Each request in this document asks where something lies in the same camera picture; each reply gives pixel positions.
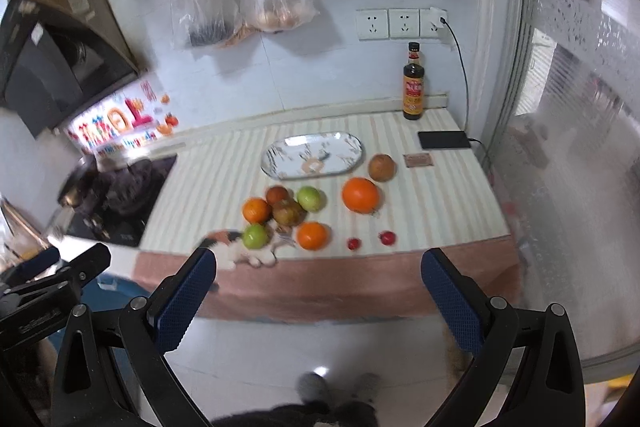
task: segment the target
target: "white tile floor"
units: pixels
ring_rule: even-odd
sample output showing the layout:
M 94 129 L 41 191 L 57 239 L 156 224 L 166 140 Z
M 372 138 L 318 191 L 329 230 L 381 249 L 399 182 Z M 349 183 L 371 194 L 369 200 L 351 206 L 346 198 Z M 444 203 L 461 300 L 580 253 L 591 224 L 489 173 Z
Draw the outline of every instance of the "white tile floor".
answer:
M 381 427 L 421 427 L 449 392 L 443 327 L 439 315 L 313 326 L 195 319 L 166 359 L 209 418 L 298 403 L 296 378 L 325 367 L 338 400 L 361 373 L 379 374 Z

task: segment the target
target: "large orange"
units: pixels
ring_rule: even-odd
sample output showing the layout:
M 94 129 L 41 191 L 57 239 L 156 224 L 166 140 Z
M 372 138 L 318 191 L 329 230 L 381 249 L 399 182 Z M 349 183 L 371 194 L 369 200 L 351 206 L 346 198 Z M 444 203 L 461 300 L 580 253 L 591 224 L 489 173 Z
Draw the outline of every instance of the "large orange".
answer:
M 366 178 L 351 178 L 342 186 L 342 201 L 352 212 L 371 214 L 380 203 L 380 193 Z
M 305 250 L 320 250 L 326 245 L 329 233 L 324 225 L 315 221 L 302 223 L 298 227 L 296 239 L 301 248 Z
M 264 223 L 271 217 L 271 206 L 261 198 L 249 198 L 242 206 L 242 215 L 249 223 Z

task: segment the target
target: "black pants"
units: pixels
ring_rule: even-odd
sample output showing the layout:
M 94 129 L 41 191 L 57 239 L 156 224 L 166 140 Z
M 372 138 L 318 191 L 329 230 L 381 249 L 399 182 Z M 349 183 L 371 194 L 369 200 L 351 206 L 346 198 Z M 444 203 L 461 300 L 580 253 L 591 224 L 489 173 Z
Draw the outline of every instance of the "black pants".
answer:
M 318 422 L 340 427 L 378 427 L 376 410 L 357 401 L 333 411 L 324 402 L 281 405 L 270 411 L 253 411 L 213 420 L 214 427 L 313 427 Z

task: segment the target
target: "smartphone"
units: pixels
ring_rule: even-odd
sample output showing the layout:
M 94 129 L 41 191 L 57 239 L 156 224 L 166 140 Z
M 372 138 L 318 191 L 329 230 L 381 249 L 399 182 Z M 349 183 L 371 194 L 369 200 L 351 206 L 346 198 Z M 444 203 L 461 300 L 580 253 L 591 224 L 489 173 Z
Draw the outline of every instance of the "smartphone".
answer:
M 420 131 L 418 140 L 423 151 L 433 149 L 471 149 L 464 131 Z

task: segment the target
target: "gas stove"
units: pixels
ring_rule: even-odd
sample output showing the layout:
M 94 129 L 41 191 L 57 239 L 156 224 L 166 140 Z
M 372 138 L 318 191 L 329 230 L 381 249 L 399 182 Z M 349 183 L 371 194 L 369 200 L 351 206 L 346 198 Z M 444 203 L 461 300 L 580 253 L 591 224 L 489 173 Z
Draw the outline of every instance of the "gas stove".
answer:
M 143 159 L 126 169 L 98 174 L 66 234 L 137 247 L 176 158 Z

